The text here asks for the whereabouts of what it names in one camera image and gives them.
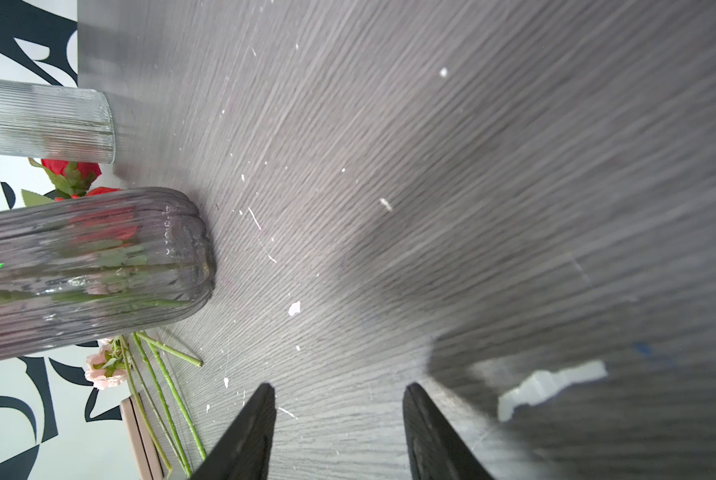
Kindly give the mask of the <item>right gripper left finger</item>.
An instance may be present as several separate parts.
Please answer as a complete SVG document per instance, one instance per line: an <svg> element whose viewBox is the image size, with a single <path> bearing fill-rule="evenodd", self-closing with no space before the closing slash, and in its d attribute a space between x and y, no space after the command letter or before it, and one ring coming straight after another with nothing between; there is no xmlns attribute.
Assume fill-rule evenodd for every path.
<svg viewBox="0 0 716 480"><path fill-rule="evenodd" d="M268 478L277 417L275 389L262 383L192 480Z"/></svg>

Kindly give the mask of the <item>dark purple glass vase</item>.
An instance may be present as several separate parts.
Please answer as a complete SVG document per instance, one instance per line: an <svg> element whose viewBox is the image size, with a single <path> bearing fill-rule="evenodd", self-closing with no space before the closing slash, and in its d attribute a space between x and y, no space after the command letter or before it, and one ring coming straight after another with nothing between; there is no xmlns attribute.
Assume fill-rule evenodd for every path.
<svg viewBox="0 0 716 480"><path fill-rule="evenodd" d="M208 226L173 189L0 212L0 360L184 320L215 275Z"/></svg>

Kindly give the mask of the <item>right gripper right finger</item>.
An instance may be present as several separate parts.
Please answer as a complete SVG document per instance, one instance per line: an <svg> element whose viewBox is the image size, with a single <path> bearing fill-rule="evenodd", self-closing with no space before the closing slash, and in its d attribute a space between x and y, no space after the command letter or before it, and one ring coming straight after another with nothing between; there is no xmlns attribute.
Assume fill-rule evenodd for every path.
<svg viewBox="0 0 716 480"><path fill-rule="evenodd" d="M403 419L413 479L493 480L418 383L405 389Z"/></svg>

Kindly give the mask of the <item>clear glass vase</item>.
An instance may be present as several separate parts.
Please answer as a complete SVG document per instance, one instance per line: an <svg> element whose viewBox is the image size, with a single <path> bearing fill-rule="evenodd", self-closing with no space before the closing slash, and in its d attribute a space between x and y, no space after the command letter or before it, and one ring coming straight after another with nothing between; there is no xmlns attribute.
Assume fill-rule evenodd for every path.
<svg viewBox="0 0 716 480"><path fill-rule="evenodd" d="M0 80L0 155L112 164L108 99L93 89Z"/></svg>

